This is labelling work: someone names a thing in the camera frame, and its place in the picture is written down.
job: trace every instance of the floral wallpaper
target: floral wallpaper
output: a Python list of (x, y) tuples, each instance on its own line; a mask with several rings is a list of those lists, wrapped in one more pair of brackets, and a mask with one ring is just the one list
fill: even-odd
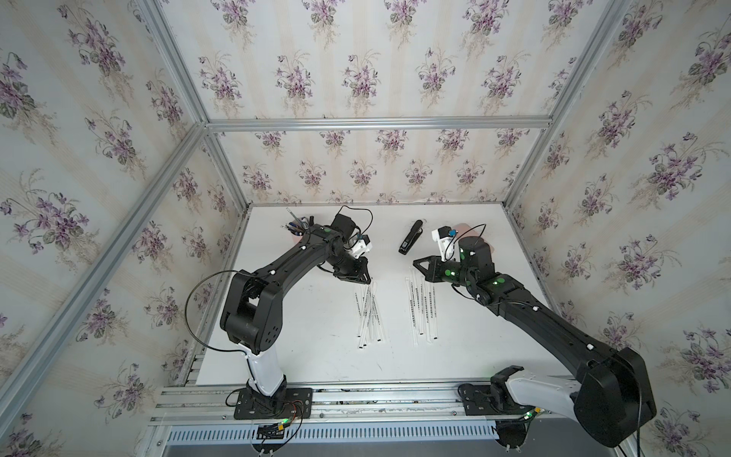
[(648, 456), (731, 447), (730, 58), (727, 2), (635, 0), (512, 209), (561, 316), (645, 359)]
[[(189, 198), (181, 197), (183, 188)], [(38, 455), (133, 453), (156, 389), (184, 380), (181, 369), (191, 341), (183, 322), (185, 299), (202, 277), (220, 269), (239, 216), (199, 148), (27, 406), (33, 422), (21, 418), (5, 437), (6, 454), (28, 446), (39, 447)], [(37, 255), (64, 252), (57, 242), (40, 243), (48, 247)], [(191, 299), (193, 328), (214, 285), (215, 280), (207, 282)], [(23, 316), (5, 314), (0, 317), (3, 362), (15, 360), (15, 342), (23, 336)], [(19, 335), (5, 331), (16, 322)], [(34, 444), (41, 436), (46, 438)]]
[[(0, 382), (190, 129), (161, 62), (134, 1), (0, 2)], [(199, 149), (0, 455), (133, 453), (156, 387), (181, 379), (181, 301), (221, 265), (237, 220)], [(194, 297), (193, 325), (212, 290)]]
[(229, 132), (220, 135), (256, 203), (500, 201), (537, 129)]
[(161, 1), (210, 118), (548, 114), (607, 3)]

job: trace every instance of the robotic arm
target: robotic arm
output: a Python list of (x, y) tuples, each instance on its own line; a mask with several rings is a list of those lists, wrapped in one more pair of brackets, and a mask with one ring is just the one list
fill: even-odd
[[(628, 347), (617, 351), (590, 337), (543, 306), (510, 275), (495, 272), (490, 247), (482, 238), (460, 239), (459, 252), (460, 262), (431, 256), (415, 260), (414, 267), (426, 281), (464, 286), (480, 305), (538, 341), (576, 379), (567, 382), (509, 367), (491, 380), (487, 397), (493, 409), (544, 407), (576, 420), (592, 438), (608, 447), (617, 446), (654, 417), (655, 401), (640, 355)], [(463, 385), (460, 394), (473, 401), (475, 389)]]
[[(280, 258), (253, 273), (242, 270), (231, 281), (219, 325), (247, 354), (254, 383), (249, 386), (249, 406), (263, 412), (263, 417), (281, 412), (285, 401), (287, 378), (273, 345), (281, 332), (281, 303), (289, 289), (325, 262), (341, 281), (371, 283), (368, 259), (362, 257), (371, 243), (367, 235), (358, 234), (350, 246), (355, 228), (352, 219), (343, 214), (336, 214), (330, 225), (312, 224), (300, 242)], [(259, 302), (254, 305), (250, 300), (256, 298)]]
[[(297, 395), (311, 396), (308, 389), (287, 390), (287, 379), (279, 368), (273, 345), (282, 328), (282, 300), (292, 285), (325, 262), (332, 265), (333, 275), (341, 281), (370, 284), (368, 259), (361, 257), (370, 249), (370, 241), (367, 235), (358, 234), (351, 244), (355, 228), (349, 217), (337, 214), (330, 225), (308, 227), (300, 243), (271, 264), (253, 273), (234, 275), (220, 326), (248, 355), (254, 383), (240, 394), (235, 418), (287, 417), (296, 410), (284, 411), (285, 404), (296, 401)], [(617, 351), (590, 337), (546, 308), (520, 282), (496, 272), (490, 247), (480, 237), (458, 240), (461, 261), (431, 256), (415, 260), (414, 267), (429, 282), (465, 287), (480, 305), (538, 341), (576, 379), (537, 376), (511, 366), (493, 376), (487, 388), (460, 386), (468, 415), (523, 414), (532, 409), (524, 405), (535, 405), (576, 420), (608, 447), (617, 446), (654, 417), (656, 407), (647, 369), (636, 352), (630, 348)], [(442, 254), (457, 248), (442, 244)], [(256, 298), (259, 301), (254, 305), (250, 300)], [(307, 418), (308, 407), (302, 413)]]

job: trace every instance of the white table surface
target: white table surface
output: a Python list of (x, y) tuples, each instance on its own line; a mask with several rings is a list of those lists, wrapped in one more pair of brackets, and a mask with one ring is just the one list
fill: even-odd
[[(374, 213), (374, 222), (367, 232), (373, 249), (366, 257), (371, 278), (377, 284), (376, 298), (386, 341), (358, 349), (359, 317), (353, 291), (361, 286), (339, 281), (314, 268), (292, 287), (283, 302), (284, 323), (275, 347), (288, 382), (461, 381), (489, 378), (510, 365), (522, 365), (546, 375), (569, 373), (518, 327), (457, 295), (447, 283), (435, 284), (439, 339), (431, 343), (420, 339), (414, 346), (404, 278), (413, 270), (413, 260), (439, 254), (431, 231), (443, 225), (463, 222), (473, 227), (486, 223), (483, 238), (494, 248), (496, 270), (515, 277), (545, 303), (500, 205), (359, 207)], [(314, 215), (317, 224), (329, 224), (338, 208), (290, 209), (300, 217)], [(343, 212), (363, 229), (368, 225), (367, 211), (344, 208)], [(285, 253), (293, 240), (281, 226), (291, 219), (282, 207), (252, 208), (234, 269), (255, 271)], [(416, 219), (424, 221), (424, 233), (408, 255), (402, 255), (398, 246)], [(208, 343), (221, 349), (236, 349), (218, 326), (222, 309), (221, 304)], [(207, 350), (196, 384), (243, 384), (248, 378), (242, 354)]]

